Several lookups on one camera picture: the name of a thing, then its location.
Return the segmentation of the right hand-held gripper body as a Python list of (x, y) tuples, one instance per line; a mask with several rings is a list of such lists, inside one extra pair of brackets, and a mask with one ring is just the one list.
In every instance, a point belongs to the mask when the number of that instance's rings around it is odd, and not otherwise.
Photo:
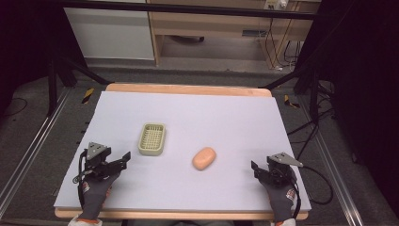
[(263, 177), (263, 184), (284, 187), (296, 182), (292, 166), (303, 167), (303, 164), (287, 153), (277, 153), (266, 157), (268, 170)]

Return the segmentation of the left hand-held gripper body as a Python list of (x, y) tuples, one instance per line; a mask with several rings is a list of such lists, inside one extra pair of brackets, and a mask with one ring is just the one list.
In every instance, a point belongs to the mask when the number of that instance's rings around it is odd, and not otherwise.
[(81, 172), (82, 176), (88, 176), (93, 179), (102, 181), (106, 179), (109, 174), (109, 163), (106, 158), (111, 154), (111, 148), (105, 145), (90, 142), (84, 151), (86, 159), (85, 167)]

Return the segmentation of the beige slotted soap dish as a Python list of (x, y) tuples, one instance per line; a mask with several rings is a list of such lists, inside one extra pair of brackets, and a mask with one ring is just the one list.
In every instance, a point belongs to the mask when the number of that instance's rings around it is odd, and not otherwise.
[(138, 141), (139, 152), (143, 155), (158, 156), (163, 152), (166, 127), (163, 123), (145, 123)]

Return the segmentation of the orange soap bar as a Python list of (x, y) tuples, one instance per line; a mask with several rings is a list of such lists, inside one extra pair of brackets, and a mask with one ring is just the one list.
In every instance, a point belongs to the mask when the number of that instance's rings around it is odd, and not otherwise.
[(196, 170), (205, 170), (216, 158), (216, 152), (211, 147), (205, 147), (195, 154), (192, 165)]

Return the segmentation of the yellow black striped marker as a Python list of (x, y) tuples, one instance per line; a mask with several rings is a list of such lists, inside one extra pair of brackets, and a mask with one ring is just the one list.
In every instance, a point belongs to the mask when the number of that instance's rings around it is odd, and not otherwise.
[(289, 95), (284, 95), (284, 104), (293, 108), (300, 108), (300, 104), (292, 103), (290, 101)]
[(87, 91), (85, 92), (84, 98), (82, 99), (81, 104), (88, 103), (88, 100), (90, 99), (93, 91), (94, 91), (94, 88), (87, 89)]

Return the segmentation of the white table mat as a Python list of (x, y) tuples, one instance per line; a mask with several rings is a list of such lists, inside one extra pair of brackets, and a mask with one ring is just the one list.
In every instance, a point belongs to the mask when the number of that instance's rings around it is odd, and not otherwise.
[[(163, 123), (158, 156), (139, 152), (145, 123)], [(275, 99), (105, 91), (79, 145), (111, 148), (110, 160), (131, 153), (113, 184), (107, 210), (266, 212), (270, 205), (250, 162), (292, 151)], [(214, 162), (197, 170), (192, 159), (211, 147)]]

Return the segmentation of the black metal stand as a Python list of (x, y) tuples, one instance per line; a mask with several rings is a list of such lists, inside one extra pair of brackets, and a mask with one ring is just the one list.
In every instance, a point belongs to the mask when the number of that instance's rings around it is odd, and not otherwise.
[(78, 71), (92, 80), (98, 82), (101, 85), (109, 85), (111, 81), (102, 78), (100, 75), (92, 72), (86, 64), (79, 64), (69, 59), (68, 57), (51, 52), (48, 56), (48, 88), (49, 88), (49, 109), (48, 116), (51, 116), (57, 106), (57, 77), (60, 78), (61, 82), (65, 87), (74, 87), (77, 84), (77, 80), (73, 74), (73, 71)]
[(304, 94), (307, 88), (310, 88), (310, 109), (309, 113), (311, 116), (311, 120), (315, 123), (318, 123), (318, 104), (317, 104), (317, 94), (318, 94), (318, 86), (319, 86), (319, 70), (311, 68), (310, 66), (304, 66), (300, 69), (294, 70), (287, 75), (284, 75), (282, 78), (278, 80), (262, 86), (262, 89), (274, 89), (279, 85), (282, 85), (289, 80), (297, 77), (298, 80), (294, 86), (295, 94)]

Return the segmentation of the white cabinet panel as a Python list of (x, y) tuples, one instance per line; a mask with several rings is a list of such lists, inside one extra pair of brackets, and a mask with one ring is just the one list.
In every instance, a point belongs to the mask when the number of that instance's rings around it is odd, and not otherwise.
[(64, 10), (85, 58), (154, 60), (146, 12)]

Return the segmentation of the light wooden desk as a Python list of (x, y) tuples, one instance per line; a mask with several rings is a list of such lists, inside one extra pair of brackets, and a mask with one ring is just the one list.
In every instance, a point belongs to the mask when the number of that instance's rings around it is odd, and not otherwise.
[[(265, 0), (146, 0), (150, 4), (264, 9)], [(315, 13), (322, 0), (288, 0), (285, 10)], [(303, 41), (312, 25), (310, 20), (256, 18), (242, 16), (151, 12), (152, 33), (160, 36), (255, 38), (261, 42), (267, 65), (282, 63), (285, 44)]]

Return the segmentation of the white power strip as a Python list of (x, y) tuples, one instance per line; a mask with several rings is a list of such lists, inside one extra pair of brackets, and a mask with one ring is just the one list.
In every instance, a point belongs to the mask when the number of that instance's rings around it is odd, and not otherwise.
[(285, 10), (288, 5), (288, 0), (265, 0), (264, 9), (270, 10)]

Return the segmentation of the metal floor rail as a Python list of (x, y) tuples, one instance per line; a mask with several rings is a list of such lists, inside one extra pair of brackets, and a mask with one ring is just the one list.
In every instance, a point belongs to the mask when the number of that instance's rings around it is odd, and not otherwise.
[(39, 131), (35, 134), (21, 161), (17, 165), (17, 168), (13, 171), (11, 177), (8, 179), (8, 182), (0, 192), (0, 219), (6, 213), (25, 175), (29, 171), (43, 143), (49, 136), (60, 113), (68, 101), (71, 92), (72, 88), (64, 88), (62, 90), (60, 96), (56, 99), (56, 106), (54, 107), (52, 113), (45, 118), (44, 122), (40, 126)]
[(332, 159), (327, 144), (320, 131), (316, 133), (315, 140), (319, 149), (319, 154), (321, 155), (321, 159), (324, 163), (332, 187), (335, 191), (336, 197), (340, 203), (348, 225), (364, 226), (364, 222), (360, 216), (359, 210), (352, 199), (342, 175)]

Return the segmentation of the black frame crossbar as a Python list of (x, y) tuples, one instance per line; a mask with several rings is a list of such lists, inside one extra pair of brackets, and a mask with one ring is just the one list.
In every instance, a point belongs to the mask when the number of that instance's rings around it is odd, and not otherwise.
[(266, 10), (266, 9), (223, 8), (223, 7), (127, 3), (127, 2), (109, 2), (109, 1), (92, 1), (92, 0), (56, 0), (56, 3), (65, 8), (112, 9), (112, 10), (165, 12), (165, 13), (242, 16), (242, 17), (256, 17), (256, 18), (279, 18), (279, 19), (295, 19), (295, 20), (316, 20), (320, 17), (320, 15), (317, 13), (277, 11), (277, 10)]

